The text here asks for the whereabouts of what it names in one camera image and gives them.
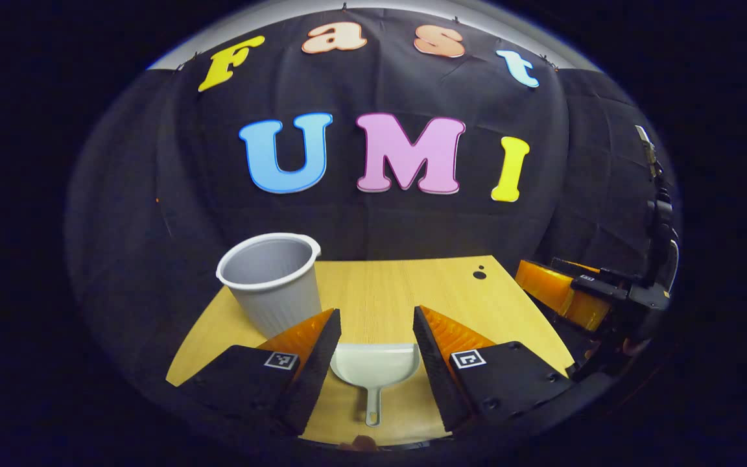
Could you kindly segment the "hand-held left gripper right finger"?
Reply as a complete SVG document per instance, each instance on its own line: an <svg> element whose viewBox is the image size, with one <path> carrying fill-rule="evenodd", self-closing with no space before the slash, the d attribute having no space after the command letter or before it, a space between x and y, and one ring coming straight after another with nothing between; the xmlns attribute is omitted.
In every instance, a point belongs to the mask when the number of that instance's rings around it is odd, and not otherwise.
<svg viewBox="0 0 747 467"><path fill-rule="evenodd" d="M519 418L573 385L522 342L497 344L424 305L413 310L412 330L448 432Z"/></svg>

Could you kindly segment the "white dustpan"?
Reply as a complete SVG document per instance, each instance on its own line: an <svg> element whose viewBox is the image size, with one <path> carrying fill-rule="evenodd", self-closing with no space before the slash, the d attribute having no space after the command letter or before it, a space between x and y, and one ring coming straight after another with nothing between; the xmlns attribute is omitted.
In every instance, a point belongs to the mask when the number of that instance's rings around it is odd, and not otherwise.
<svg viewBox="0 0 747 467"><path fill-rule="evenodd" d="M419 369L418 344L338 343L330 370L344 383L366 391L365 424L380 426L382 391L412 377Z"/></svg>

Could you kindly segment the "wooden desktop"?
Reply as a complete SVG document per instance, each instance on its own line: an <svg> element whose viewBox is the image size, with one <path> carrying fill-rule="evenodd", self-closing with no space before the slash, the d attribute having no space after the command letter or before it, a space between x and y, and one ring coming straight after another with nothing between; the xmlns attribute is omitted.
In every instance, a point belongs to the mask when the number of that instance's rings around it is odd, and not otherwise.
<svg viewBox="0 0 747 467"><path fill-rule="evenodd" d="M573 357L551 323L492 256L370 262L317 262L321 305L341 312L341 343L415 342L413 309L424 305L494 343L522 342L563 374ZM222 285L193 319L165 376L181 385L234 344L265 338ZM329 373L303 438L326 444L368 435L378 444L411 444L447 436L423 366L383 390L383 420L364 422L366 393Z"/></svg>

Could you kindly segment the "grey garbage bin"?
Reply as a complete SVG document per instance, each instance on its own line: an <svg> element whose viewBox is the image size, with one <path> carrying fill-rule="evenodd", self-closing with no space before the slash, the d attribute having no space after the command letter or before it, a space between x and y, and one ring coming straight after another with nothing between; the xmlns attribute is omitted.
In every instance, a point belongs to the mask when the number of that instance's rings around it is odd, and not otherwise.
<svg viewBox="0 0 747 467"><path fill-rule="evenodd" d="M229 249L215 275L266 338L322 313L315 261L322 249L313 237L265 233Z"/></svg>

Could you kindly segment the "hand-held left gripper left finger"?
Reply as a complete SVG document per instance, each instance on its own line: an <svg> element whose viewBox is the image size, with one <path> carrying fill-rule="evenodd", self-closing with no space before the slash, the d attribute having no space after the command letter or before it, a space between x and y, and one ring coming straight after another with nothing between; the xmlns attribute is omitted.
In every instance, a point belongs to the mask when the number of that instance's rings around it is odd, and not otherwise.
<svg viewBox="0 0 747 467"><path fill-rule="evenodd" d="M340 336L340 310L325 310L257 348L229 346L179 390L227 422L298 437L319 399Z"/></svg>

